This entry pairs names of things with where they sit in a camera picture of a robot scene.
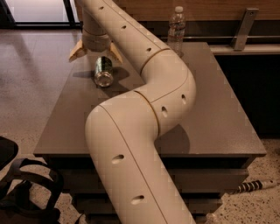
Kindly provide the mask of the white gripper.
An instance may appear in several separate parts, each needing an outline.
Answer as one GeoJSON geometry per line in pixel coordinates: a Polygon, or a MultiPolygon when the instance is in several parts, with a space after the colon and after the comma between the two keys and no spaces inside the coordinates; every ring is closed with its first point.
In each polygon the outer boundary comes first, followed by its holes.
{"type": "Polygon", "coordinates": [[[107,34],[94,35],[86,30],[82,31],[82,38],[77,42],[73,50],[70,52],[69,61],[72,62],[87,54],[87,49],[92,52],[104,52],[108,49],[108,55],[118,63],[123,63],[123,58],[118,52],[115,44],[107,34]]]}

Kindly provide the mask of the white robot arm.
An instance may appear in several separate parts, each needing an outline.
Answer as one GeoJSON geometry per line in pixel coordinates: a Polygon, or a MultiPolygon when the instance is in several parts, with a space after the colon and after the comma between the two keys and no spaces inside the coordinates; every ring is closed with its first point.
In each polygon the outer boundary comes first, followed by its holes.
{"type": "Polygon", "coordinates": [[[83,45],[117,48],[144,84],[88,115],[85,136],[94,167],[122,224],[195,224],[154,141],[186,117],[196,85],[185,62],[113,0],[77,0],[83,45]]]}

